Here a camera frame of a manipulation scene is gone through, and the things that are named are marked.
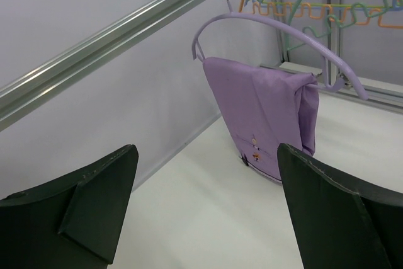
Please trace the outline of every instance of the white wall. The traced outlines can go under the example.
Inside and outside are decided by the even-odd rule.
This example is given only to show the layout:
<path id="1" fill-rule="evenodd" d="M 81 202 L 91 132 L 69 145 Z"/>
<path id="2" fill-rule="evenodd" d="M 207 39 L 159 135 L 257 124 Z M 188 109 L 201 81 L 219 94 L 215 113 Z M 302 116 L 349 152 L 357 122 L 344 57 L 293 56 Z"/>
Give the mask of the white wall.
<path id="1" fill-rule="evenodd" d="M 0 84 L 148 1 L 1 0 Z M 205 1 L 3 130 L 0 198 L 125 144 L 139 148 L 135 183 L 144 181 L 219 112 L 190 44 L 204 21 L 226 11 L 225 0 Z M 206 55 L 253 65 L 279 60 L 275 31 L 248 21 L 213 24 L 200 43 Z"/>

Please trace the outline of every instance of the white floor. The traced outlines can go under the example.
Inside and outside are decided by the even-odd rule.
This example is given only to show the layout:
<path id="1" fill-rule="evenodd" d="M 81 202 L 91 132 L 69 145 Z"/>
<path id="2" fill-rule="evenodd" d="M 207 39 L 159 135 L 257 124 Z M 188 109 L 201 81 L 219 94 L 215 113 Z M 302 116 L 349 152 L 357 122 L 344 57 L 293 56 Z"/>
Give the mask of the white floor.
<path id="1" fill-rule="evenodd" d="M 321 95 L 315 157 L 403 192 L 403 116 Z M 280 185 L 245 167 L 222 119 L 130 199 L 112 269 L 303 268 Z"/>

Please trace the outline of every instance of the purple hanger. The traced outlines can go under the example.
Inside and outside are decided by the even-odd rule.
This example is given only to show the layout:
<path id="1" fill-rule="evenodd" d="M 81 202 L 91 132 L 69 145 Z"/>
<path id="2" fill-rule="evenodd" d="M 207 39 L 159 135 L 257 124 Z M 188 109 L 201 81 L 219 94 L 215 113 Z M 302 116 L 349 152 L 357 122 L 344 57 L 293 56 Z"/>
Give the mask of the purple hanger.
<path id="1" fill-rule="evenodd" d="M 230 13 L 227 14 L 222 14 L 218 15 L 210 20 L 208 20 L 204 25 L 201 26 L 201 28 L 197 31 L 193 42 L 191 44 L 191 50 L 193 53 L 193 60 L 196 58 L 199 58 L 200 61 L 203 61 L 206 59 L 204 56 L 202 47 L 200 46 L 200 43 L 198 41 L 200 34 L 202 31 L 211 23 L 216 22 L 218 20 L 222 19 L 244 19 L 244 20 L 251 20 L 255 21 L 258 23 L 262 23 L 264 25 L 269 25 L 274 28 L 277 28 L 279 30 L 282 30 L 286 32 L 287 34 L 290 34 L 291 36 L 294 36 L 295 38 L 301 40 L 304 42 L 306 45 L 311 46 L 314 50 L 318 51 L 322 57 L 323 57 L 323 66 L 322 66 L 322 74 L 325 79 L 324 86 L 322 85 L 316 85 L 316 84 L 309 84 L 310 87 L 321 89 L 324 91 L 329 91 L 332 93 L 335 93 L 342 89 L 344 85 L 346 84 L 346 81 L 339 76 L 336 79 L 336 82 L 333 85 L 330 85 L 326 80 L 327 80 L 327 67 L 326 67 L 326 59 L 329 60 L 330 62 L 334 63 L 336 67 L 339 68 L 339 70 L 346 76 L 346 78 L 349 81 L 349 84 L 354 87 L 355 91 L 357 92 L 358 97 L 360 97 L 362 100 L 367 100 L 368 99 L 368 94 L 366 93 L 364 87 L 362 86 L 360 80 L 356 76 L 356 74 L 353 72 L 353 70 L 350 68 L 350 66 L 345 63 L 342 58 L 337 56 L 334 52 L 329 50 L 327 47 L 325 47 L 323 44 L 319 43 L 318 41 L 314 40 L 313 38 L 310 38 L 306 34 L 302 33 L 301 31 L 298 31 L 297 29 L 286 25 L 285 23 L 272 20 L 268 17 L 261 16 L 261 15 L 252 15 L 252 14 L 245 14 L 245 13 L 235 13 L 232 10 L 232 5 L 229 0 L 227 0 L 227 5 L 229 8 Z M 200 54 L 196 53 L 196 45 L 198 47 L 198 50 Z"/>

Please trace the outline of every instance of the gray wall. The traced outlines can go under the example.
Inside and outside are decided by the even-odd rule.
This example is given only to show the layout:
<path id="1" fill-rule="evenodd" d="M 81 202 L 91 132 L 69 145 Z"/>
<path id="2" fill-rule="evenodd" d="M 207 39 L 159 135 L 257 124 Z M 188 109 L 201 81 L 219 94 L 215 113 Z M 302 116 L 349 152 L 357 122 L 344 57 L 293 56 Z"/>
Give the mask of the gray wall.
<path id="1" fill-rule="evenodd" d="M 382 0 L 344 1 L 383 5 Z M 360 21 L 365 21 L 362 13 L 359 16 Z M 374 18 L 367 26 L 343 30 L 341 55 L 361 77 L 403 85 L 403 64 L 400 61 L 403 30 L 380 28 L 377 21 L 378 18 Z M 382 23 L 403 25 L 403 11 L 386 13 Z"/>
<path id="2" fill-rule="evenodd" d="M 1 84 L 150 0 L 1 0 Z M 233 0 L 234 7 L 239 0 Z M 218 108 L 191 40 L 227 12 L 208 0 L 0 133 L 0 198 L 136 144 L 135 183 L 208 125 Z M 275 32 L 242 20 L 213 24 L 206 55 L 258 65 L 278 62 Z"/>

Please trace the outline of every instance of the metal frame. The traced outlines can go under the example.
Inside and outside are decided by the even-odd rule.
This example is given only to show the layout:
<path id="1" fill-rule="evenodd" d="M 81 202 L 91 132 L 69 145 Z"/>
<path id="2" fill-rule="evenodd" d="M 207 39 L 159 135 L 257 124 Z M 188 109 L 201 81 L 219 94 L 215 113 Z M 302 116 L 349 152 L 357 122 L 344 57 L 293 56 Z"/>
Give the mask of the metal frame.
<path id="1" fill-rule="evenodd" d="M 289 72 L 290 74 L 296 74 L 299 72 L 311 72 L 312 74 L 318 74 L 321 72 L 321 69 L 316 67 L 310 66 L 303 66 L 300 64 L 295 64 L 291 62 L 284 62 L 281 66 L 272 67 L 272 66 L 265 66 L 261 65 L 261 67 L 265 67 L 268 69 L 279 69 L 281 71 Z M 390 110 L 392 112 L 403 113 L 403 87 L 383 83 L 380 81 L 369 80 L 366 78 L 359 77 L 361 83 L 363 84 L 364 88 L 368 92 L 369 99 L 364 101 L 359 99 L 357 94 L 352 89 L 342 89 L 337 93 L 329 93 L 323 91 L 325 94 L 330 94 L 335 97 L 355 101 L 358 103 L 374 106 L 377 108 L 382 108 L 384 110 Z"/>
<path id="2" fill-rule="evenodd" d="M 328 3 L 338 3 L 338 4 L 342 4 L 343 0 L 328 0 Z M 339 20 L 342 17 L 342 12 L 338 11 L 336 13 L 336 16 L 339 18 Z M 339 57 L 341 56 L 341 39 L 342 39 L 342 32 L 343 29 L 335 26 L 332 34 L 330 35 L 330 49 L 337 54 Z M 334 65 L 331 65 L 329 70 L 328 75 L 330 76 L 330 81 L 331 83 L 333 83 L 334 81 L 336 81 L 336 76 L 339 74 L 339 70 L 337 67 L 335 67 Z"/>
<path id="3" fill-rule="evenodd" d="M 205 0 L 154 0 L 0 89 L 0 131 Z"/>

